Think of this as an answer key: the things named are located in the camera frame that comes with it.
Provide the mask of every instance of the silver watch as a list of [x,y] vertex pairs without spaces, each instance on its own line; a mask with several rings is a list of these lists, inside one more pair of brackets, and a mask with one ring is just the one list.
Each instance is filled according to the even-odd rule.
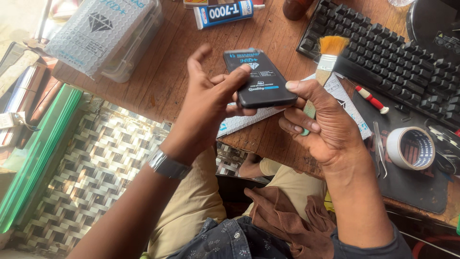
[[166,154],[161,151],[160,147],[156,147],[153,150],[152,154],[147,158],[146,163],[149,164],[155,172],[161,175],[181,180],[192,170],[191,166],[183,165],[168,158]]

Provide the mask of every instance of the hand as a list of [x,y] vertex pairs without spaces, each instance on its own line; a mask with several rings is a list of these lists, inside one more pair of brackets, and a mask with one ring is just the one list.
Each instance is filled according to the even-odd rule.
[[199,47],[187,60],[189,86],[174,128],[161,144],[161,150],[172,159],[191,165],[193,160],[216,140],[220,123],[233,116],[253,116],[257,110],[228,106],[237,99],[236,90],[249,78],[251,67],[243,64],[230,75],[209,78],[201,62],[210,55],[211,47]]
[[[353,165],[373,167],[356,122],[316,80],[289,81],[297,103],[284,111],[280,127],[288,132],[322,165],[323,171],[340,172]],[[303,113],[306,100],[316,108],[316,120]],[[310,134],[302,136],[303,128]]]

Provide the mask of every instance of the wooden table surface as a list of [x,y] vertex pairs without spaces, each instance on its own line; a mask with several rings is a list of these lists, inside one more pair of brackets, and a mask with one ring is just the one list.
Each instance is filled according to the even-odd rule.
[[[407,7],[391,6],[387,0],[335,0],[345,3],[407,39],[405,29]],[[222,53],[225,50],[261,48],[267,53],[287,80],[303,79],[316,70],[313,61],[295,51],[305,31],[313,8],[299,21],[287,20],[282,13],[283,0],[265,0],[265,9],[254,17],[208,29],[197,30],[192,10],[183,8],[182,1],[161,0],[164,24],[158,31],[126,83],[116,83],[105,77],[95,81],[70,66],[58,62],[55,78],[157,122],[174,122],[179,114],[187,88],[187,57],[201,44],[213,45],[213,55],[203,68],[210,76],[227,73]],[[353,87],[342,81],[351,96]],[[322,178],[321,170],[299,144],[278,126],[282,112],[220,139],[222,142],[284,165]],[[443,214],[425,212],[408,204],[384,198],[387,204],[415,212],[456,226],[460,213],[460,179],[448,185],[448,205]]]

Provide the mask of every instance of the bottle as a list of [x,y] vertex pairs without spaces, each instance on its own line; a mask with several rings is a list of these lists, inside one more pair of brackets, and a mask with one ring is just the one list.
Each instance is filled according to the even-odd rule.
[[406,6],[408,4],[411,4],[415,0],[388,0],[388,2],[394,6]]
[[289,20],[300,20],[308,8],[310,8],[313,0],[284,0],[283,13]]

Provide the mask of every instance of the black smartphone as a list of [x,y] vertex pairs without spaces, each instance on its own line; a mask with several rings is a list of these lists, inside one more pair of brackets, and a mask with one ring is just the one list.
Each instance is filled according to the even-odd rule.
[[224,52],[227,70],[232,72],[246,63],[251,77],[237,91],[238,100],[247,109],[293,105],[297,95],[289,92],[286,80],[261,49],[240,49]]

